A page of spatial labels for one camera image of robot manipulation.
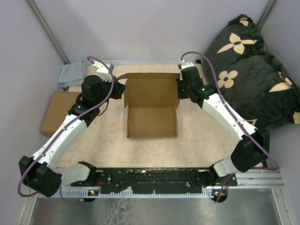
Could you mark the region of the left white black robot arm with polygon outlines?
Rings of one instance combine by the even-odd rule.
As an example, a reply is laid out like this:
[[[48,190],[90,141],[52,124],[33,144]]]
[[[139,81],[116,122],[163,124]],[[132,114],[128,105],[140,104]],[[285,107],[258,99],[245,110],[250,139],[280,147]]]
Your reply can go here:
[[[127,88],[115,76],[106,82],[97,75],[85,77],[82,92],[67,113],[64,121],[51,138],[31,157],[19,161],[21,178],[17,186],[19,196],[25,185],[46,197],[53,196],[61,187],[79,182],[92,186],[97,182],[96,168],[90,163],[79,162],[73,166],[57,165],[73,141],[86,130],[100,114],[100,107],[109,99],[121,99]]]

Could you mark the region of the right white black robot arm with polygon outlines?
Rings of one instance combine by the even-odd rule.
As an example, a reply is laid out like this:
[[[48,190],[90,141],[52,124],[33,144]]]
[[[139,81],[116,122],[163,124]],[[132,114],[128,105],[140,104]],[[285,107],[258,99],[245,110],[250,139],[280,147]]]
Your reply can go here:
[[[179,99],[189,98],[199,105],[228,132],[236,144],[230,156],[214,163],[200,175],[201,186],[219,186],[227,175],[247,172],[266,160],[270,146],[269,133],[248,123],[227,102],[222,101],[213,85],[203,83],[193,63],[183,63],[179,69],[180,76],[176,80]]]

